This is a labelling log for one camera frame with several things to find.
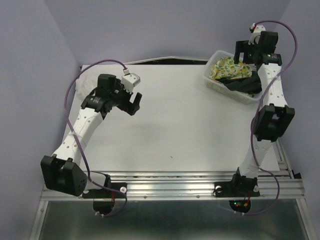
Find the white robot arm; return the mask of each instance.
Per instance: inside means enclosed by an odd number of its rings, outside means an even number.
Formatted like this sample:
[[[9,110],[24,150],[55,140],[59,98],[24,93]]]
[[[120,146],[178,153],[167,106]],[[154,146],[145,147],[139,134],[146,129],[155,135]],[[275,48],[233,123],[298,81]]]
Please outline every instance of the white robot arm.
[[[254,64],[260,78],[262,93],[265,96],[252,127],[252,146],[249,146],[244,161],[237,169],[229,182],[215,182],[218,186],[214,194],[216,197],[251,197],[260,196],[258,188],[259,166],[279,137],[281,137],[295,115],[295,110],[288,107],[285,100],[281,77],[282,59],[280,54],[275,54],[278,42],[278,33],[266,31],[263,25],[253,24],[250,28],[252,36],[247,41],[237,41],[234,62],[239,63],[240,53],[243,53],[243,62]],[[245,212],[246,209],[234,209]]]
[[[94,131],[113,107],[134,115],[140,108],[142,95],[137,93],[133,103],[130,102],[130,98],[139,82],[140,77],[134,73],[128,73],[121,79],[110,74],[101,74],[98,77],[97,88],[81,104],[79,115],[73,125],[74,132],[68,133],[52,156],[44,156],[41,161],[42,174],[48,189],[79,196],[85,190],[99,188],[87,181],[87,175],[79,167],[82,156],[74,135],[77,135],[84,150]],[[91,178],[108,187],[108,176],[105,176],[106,179],[97,177],[101,174],[92,172]]]

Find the wall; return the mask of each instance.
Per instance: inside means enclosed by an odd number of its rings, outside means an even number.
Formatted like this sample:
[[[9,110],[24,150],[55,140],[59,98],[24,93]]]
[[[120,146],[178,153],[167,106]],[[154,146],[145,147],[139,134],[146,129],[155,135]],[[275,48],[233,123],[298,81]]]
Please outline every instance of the wall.
[[[291,26],[298,39],[298,52],[292,66],[282,76],[288,104],[295,108],[295,117],[282,142],[296,173],[300,172],[306,189],[306,200],[314,229],[320,236],[320,2],[292,0],[281,21]],[[277,52],[284,64],[293,54],[293,39],[284,27],[279,32]]]
[[[75,59],[89,64],[235,50],[248,28],[280,19],[290,0],[45,0]]]
[[[77,63],[43,0],[0,3],[0,239],[28,239]]]

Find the gray floor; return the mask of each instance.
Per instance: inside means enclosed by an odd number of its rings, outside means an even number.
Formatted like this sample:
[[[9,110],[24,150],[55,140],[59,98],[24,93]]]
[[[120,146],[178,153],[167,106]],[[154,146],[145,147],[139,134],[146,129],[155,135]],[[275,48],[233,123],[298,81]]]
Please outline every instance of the gray floor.
[[[270,205],[255,200],[251,212]],[[92,202],[50,202],[42,240],[305,240],[295,200],[259,216],[226,211],[228,201],[130,202],[118,216],[94,215]]]

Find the white plastic basket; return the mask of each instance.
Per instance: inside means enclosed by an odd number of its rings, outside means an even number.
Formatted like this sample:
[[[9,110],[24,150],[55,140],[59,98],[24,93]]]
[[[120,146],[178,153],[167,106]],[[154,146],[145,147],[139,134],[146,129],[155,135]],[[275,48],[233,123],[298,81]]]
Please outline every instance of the white plastic basket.
[[[202,77],[206,80],[206,86],[208,88],[213,89],[221,94],[224,94],[234,100],[237,100],[243,104],[257,103],[257,101],[259,101],[262,96],[261,93],[255,94],[254,97],[251,97],[243,92],[231,91],[226,86],[224,86],[222,83],[220,83],[218,81],[214,81],[208,77],[211,73],[211,69],[212,69],[213,65],[219,59],[221,59],[223,57],[233,57],[233,56],[234,56],[233,54],[226,52],[226,51],[222,51],[222,50],[218,50],[212,55],[212,57],[205,65],[204,70],[202,72]]]

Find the patterned fabric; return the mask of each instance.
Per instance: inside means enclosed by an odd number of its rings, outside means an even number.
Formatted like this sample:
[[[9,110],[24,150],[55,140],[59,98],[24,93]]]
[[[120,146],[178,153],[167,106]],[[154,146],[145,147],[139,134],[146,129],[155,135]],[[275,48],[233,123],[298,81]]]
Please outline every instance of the patterned fabric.
[[[209,78],[219,80],[221,78],[243,79],[252,76],[252,69],[249,65],[239,61],[235,64],[234,59],[230,56],[220,58],[212,67]]]

